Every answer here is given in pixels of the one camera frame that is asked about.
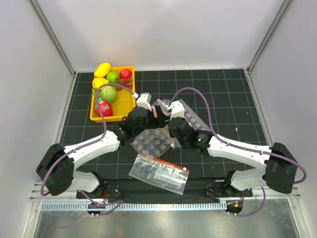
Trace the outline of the pink polka dot zip bag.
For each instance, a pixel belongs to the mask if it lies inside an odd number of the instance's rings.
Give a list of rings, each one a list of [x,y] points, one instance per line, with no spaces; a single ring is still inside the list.
[[[194,130],[211,131],[206,123],[182,100],[184,118]],[[181,148],[176,138],[172,138],[168,126],[156,129],[145,129],[131,143],[135,151],[148,158],[158,158],[169,149]]]

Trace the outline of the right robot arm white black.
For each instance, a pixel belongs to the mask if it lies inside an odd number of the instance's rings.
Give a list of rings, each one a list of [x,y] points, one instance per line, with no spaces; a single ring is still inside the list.
[[[263,186],[283,194],[293,190],[297,161],[284,144],[275,142],[269,147],[234,141],[207,130],[194,129],[180,117],[172,118],[168,129],[171,137],[185,149],[251,166],[250,170],[227,173],[223,191],[228,196]]]

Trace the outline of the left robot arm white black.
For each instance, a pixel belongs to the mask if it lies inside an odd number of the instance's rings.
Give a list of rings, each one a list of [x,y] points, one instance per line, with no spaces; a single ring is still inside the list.
[[[150,109],[134,107],[121,122],[105,128],[103,134],[79,144],[62,147],[56,143],[49,147],[36,168],[42,180],[41,195],[57,196],[74,186],[88,192],[93,198],[105,193],[105,186],[93,173],[78,172],[77,168],[88,161],[107,153],[117,151],[129,144],[146,129],[163,128],[170,120],[167,106],[155,105]]]

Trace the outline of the yellow mango toy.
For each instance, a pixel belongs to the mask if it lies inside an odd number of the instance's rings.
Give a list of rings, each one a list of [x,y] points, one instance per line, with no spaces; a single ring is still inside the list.
[[[111,64],[108,62],[101,63],[94,72],[94,77],[103,78],[111,70]]]

